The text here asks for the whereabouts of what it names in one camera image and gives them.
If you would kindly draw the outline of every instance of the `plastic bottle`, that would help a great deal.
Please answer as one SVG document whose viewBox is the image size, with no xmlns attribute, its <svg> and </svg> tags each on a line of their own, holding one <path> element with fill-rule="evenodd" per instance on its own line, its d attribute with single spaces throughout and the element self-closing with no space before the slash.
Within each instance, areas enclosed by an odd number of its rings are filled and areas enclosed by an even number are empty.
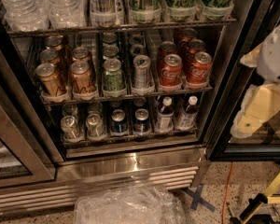
<svg viewBox="0 0 280 224">
<path fill-rule="evenodd" d="M 174 109 L 172 107 L 172 99 L 166 96 L 158 105 L 156 128 L 160 131 L 168 130 L 172 121 L 173 114 Z"/>
<path fill-rule="evenodd" d="M 197 102 L 198 99 L 196 96 L 190 96 L 189 99 L 182 104 L 179 109 L 178 117 L 176 118 L 177 128 L 189 129 L 194 126 L 198 113 Z"/>
</svg>

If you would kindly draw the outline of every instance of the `white bottle cap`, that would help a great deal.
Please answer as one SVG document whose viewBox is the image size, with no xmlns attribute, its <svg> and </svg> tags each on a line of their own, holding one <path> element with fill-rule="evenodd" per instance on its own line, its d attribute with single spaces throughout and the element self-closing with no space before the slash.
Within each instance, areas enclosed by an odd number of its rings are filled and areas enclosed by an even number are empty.
<svg viewBox="0 0 280 224">
<path fill-rule="evenodd" d="M 196 105 L 196 104 L 197 104 L 197 101 L 198 101 L 198 99 L 197 99 L 196 96 L 190 96 L 190 97 L 189 97 L 189 104 L 190 104 L 190 105 Z"/>
<path fill-rule="evenodd" d="M 163 100 L 162 100 L 162 103 L 166 106 L 169 106 L 172 102 L 172 99 L 170 97 L 165 97 Z"/>
</svg>

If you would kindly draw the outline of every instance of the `clear plastic bag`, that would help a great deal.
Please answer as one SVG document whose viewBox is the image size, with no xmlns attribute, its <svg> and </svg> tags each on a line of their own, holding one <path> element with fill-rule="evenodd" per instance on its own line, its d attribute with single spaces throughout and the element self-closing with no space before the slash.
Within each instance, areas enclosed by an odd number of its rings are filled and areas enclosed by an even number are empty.
<svg viewBox="0 0 280 224">
<path fill-rule="evenodd" d="M 185 224 L 181 202 L 162 187 L 114 189 L 77 200 L 74 224 Z"/>
</svg>

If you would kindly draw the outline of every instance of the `floor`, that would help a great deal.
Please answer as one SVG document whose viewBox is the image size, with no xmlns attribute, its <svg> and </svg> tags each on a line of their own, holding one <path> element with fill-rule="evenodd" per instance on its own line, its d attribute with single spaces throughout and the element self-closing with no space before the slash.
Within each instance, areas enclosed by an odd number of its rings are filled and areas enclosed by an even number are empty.
<svg viewBox="0 0 280 224">
<path fill-rule="evenodd" d="M 187 224 L 222 223 L 222 206 L 226 192 L 226 183 L 231 170 L 230 162 L 213 162 L 196 189 L 174 191 L 185 210 Z M 232 212 L 239 216 L 248 204 L 273 181 L 280 172 L 275 162 L 235 162 L 233 164 L 227 202 Z M 67 224 L 73 223 L 74 207 L 39 211 L 29 215 L 0 218 L 1 224 Z M 280 220 L 280 204 L 264 205 L 260 212 L 272 215 Z M 225 221 L 230 223 L 231 212 L 226 209 Z"/>
</svg>

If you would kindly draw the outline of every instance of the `beverage cooler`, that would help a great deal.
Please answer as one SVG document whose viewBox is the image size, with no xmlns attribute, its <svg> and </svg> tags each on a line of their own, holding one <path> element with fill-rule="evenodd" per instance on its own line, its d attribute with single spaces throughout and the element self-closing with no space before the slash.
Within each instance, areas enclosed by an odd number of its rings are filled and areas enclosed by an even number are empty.
<svg viewBox="0 0 280 224">
<path fill-rule="evenodd" d="M 0 215 L 197 187 L 211 160 L 280 160 L 272 126 L 229 135 L 261 82 L 239 59 L 280 0 L 186 2 L 0 0 Z"/>
</svg>

